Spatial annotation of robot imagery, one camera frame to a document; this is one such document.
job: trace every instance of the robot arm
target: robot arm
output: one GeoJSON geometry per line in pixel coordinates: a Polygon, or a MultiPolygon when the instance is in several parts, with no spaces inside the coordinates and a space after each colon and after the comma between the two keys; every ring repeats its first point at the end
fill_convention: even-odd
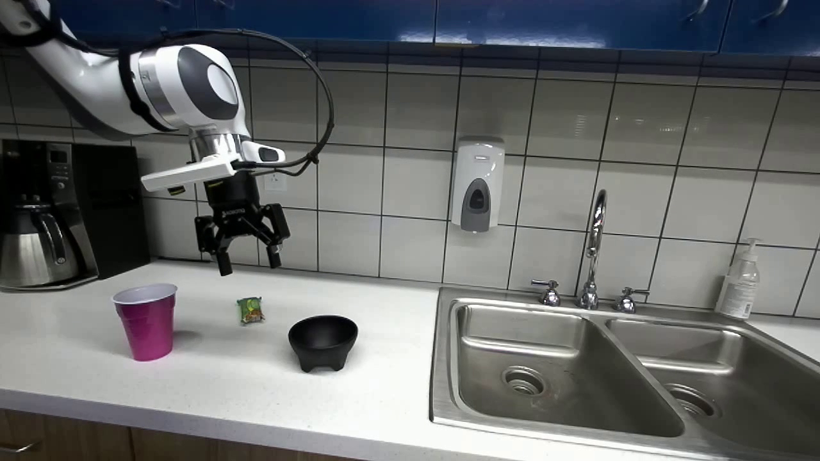
{"type": "Polygon", "coordinates": [[[218,48],[182,43],[106,56],[73,43],[49,0],[0,0],[0,25],[27,46],[88,128],[107,139],[193,134],[197,162],[147,174],[143,186],[156,193],[205,181],[214,219],[197,219],[197,242],[220,274],[230,274],[229,245],[236,236],[257,236],[270,265],[280,266],[277,245],[291,231],[280,204],[260,204],[252,170],[295,162],[252,142],[234,66],[218,48]]]}

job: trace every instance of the small green object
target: small green object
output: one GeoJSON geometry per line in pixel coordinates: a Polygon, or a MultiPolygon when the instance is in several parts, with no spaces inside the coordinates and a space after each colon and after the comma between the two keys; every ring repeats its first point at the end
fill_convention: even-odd
{"type": "Polygon", "coordinates": [[[238,324],[241,325],[252,325],[252,324],[264,321],[261,298],[241,298],[241,300],[236,300],[236,306],[238,306],[238,324]]]}

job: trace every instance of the black bowl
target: black bowl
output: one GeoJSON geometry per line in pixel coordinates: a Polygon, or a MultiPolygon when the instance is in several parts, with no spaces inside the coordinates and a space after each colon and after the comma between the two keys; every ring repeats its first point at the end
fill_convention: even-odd
{"type": "Polygon", "coordinates": [[[334,371],[345,370],[348,350],[356,344],[356,335],[356,324],[337,315],[305,317],[288,334],[302,371],[324,367],[334,371]]]}

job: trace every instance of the sink drain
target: sink drain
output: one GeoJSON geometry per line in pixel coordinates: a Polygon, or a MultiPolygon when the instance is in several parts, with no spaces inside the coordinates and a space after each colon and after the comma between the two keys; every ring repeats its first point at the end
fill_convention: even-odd
{"type": "Polygon", "coordinates": [[[670,384],[670,394],[674,398],[676,407],[692,417],[715,417],[717,404],[703,398],[696,386],[687,384],[670,384]]]}
{"type": "Polygon", "coordinates": [[[544,394],[546,393],[544,376],[532,367],[510,367],[503,375],[503,380],[519,394],[544,394]]]}

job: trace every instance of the dish soap bottle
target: dish soap bottle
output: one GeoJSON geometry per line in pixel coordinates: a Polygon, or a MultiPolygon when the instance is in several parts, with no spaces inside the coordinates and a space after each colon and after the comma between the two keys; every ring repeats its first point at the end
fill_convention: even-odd
{"type": "Polygon", "coordinates": [[[728,268],[715,309],[728,317],[747,321],[752,315],[758,285],[758,243],[752,242],[752,245],[738,253],[737,265],[728,268]]]}

